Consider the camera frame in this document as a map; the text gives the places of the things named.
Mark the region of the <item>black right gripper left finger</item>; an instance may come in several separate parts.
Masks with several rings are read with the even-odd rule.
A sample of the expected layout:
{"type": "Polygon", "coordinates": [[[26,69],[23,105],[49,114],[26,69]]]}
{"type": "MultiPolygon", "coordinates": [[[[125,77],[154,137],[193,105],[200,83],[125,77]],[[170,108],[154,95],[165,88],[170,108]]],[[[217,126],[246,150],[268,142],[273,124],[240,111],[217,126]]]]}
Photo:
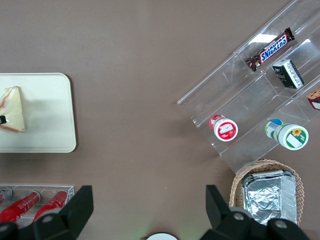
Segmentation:
{"type": "Polygon", "coordinates": [[[58,213],[46,213],[24,228],[0,224],[2,240],[76,240],[94,211],[93,189],[83,185],[58,213]]]}

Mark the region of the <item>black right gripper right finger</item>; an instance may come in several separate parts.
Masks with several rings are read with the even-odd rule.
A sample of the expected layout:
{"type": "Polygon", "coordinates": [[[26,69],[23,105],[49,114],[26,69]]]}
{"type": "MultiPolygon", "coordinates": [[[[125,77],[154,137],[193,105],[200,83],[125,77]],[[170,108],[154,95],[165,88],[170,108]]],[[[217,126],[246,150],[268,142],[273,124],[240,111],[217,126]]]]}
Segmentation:
{"type": "Polygon", "coordinates": [[[295,223],[274,218],[263,225],[244,211],[231,210],[217,186],[207,185],[205,207],[211,229],[202,240],[308,240],[309,237],[295,223]]]}

